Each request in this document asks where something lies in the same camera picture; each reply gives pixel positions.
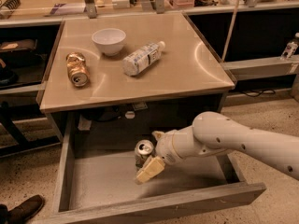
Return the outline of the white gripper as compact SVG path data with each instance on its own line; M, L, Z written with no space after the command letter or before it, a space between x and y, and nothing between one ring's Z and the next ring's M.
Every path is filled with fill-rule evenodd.
M155 152L159 156L148 157L143 167L136 173L136 184L144 184L164 170L165 165L175 165L186 159L184 145L187 134L177 130L170 132L154 131L152 136L157 141Z

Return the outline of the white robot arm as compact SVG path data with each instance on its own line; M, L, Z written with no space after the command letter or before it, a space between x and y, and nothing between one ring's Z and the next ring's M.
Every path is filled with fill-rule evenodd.
M157 143L141 140L135 146L140 168L135 182L143 184L189 157L208 157L240 151L281 173L299 179L299 138L250 128L216 112L203 112L192 125L152 133Z

